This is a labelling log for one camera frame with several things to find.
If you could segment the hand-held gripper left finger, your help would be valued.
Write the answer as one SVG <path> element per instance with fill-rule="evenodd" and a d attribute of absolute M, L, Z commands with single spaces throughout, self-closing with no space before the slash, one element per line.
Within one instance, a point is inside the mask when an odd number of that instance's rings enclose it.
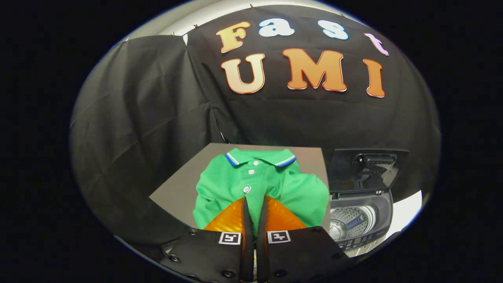
<path fill-rule="evenodd" d="M 188 228 L 162 248 L 160 265 L 200 283 L 254 280 L 254 239 L 245 198 L 234 201 L 205 228 Z"/>

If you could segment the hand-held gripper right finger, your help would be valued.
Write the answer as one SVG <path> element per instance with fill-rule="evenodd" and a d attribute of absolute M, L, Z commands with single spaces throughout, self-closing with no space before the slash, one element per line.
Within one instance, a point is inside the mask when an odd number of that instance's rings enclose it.
<path fill-rule="evenodd" d="M 257 232 L 260 283 L 316 283 L 350 267 L 323 227 L 307 227 L 279 201 L 264 197 Z"/>

